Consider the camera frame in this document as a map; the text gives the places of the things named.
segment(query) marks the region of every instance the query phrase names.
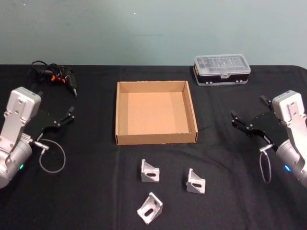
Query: brown cardboard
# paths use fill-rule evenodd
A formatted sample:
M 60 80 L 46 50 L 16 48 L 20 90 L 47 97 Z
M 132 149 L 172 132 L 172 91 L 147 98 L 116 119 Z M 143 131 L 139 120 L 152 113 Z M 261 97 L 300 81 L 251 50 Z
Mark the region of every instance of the brown cardboard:
M 118 82 L 115 134 L 118 145 L 196 142 L 188 82 Z

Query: teal wall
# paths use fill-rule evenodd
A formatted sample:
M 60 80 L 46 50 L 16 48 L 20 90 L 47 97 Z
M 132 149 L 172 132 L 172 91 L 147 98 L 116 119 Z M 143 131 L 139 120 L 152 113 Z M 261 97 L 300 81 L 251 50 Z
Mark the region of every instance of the teal wall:
M 242 53 L 307 68 L 306 0 L 0 0 L 0 64 L 192 65 Z

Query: table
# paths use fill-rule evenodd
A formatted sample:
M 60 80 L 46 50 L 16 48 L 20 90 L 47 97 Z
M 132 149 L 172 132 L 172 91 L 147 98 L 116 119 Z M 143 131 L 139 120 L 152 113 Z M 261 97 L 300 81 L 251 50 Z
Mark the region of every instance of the table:
M 71 66 L 78 81 L 75 99 L 63 85 L 36 86 L 41 108 L 62 115 L 76 107 L 75 122 L 51 135 L 66 151 L 56 175 L 42 171 L 39 151 L 0 190 L 0 229 L 164 230 L 306 229 L 307 190 L 270 152 L 272 182 L 262 181 L 258 138 L 231 125 L 230 110 L 249 120 L 267 111 L 260 95 L 273 98 L 292 89 L 307 108 L 307 70 L 297 66 L 251 66 L 246 85 L 199 87 L 188 66 Z M 10 91 L 31 84 L 27 65 L 0 66 L 0 109 Z M 199 136 L 195 144 L 117 146 L 117 81 L 189 81 Z M 56 154 L 45 162 L 60 167 Z M 160 168 L 160 183 L 141 183 L 145 158 Z M 206 194 L 185 191 L 189 168 L 206 179 Z M 146 226 L 137 215 L 149 192 L 164 203 Z

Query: metal connector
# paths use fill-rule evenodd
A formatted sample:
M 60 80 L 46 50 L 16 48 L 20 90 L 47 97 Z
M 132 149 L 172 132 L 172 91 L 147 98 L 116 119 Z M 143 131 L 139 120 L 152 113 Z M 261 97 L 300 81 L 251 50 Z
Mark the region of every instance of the metal connector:
M 142 182 L 158 183 L 160 181 L 160 169 L 151 166 L 145 159 L 142 159 L 141 178 Z
M 193 169 L 189 170 L 187 192 L 205 194 L 206 180 L 200 178 L 193 172 Z
M 163 203 L 153 193 L 149 193 L 149 196 L 137 213 L 146 224 L 150 224 L 162 213 L 162 208 Z

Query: blue led light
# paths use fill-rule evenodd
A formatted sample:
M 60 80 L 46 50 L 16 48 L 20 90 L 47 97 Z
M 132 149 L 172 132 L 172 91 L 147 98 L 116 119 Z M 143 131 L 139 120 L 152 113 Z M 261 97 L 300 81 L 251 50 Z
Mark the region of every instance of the blue led light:
M 284 168 L 288 171 L 291 172 L 291 168 L 288 165 L 285 165 Z

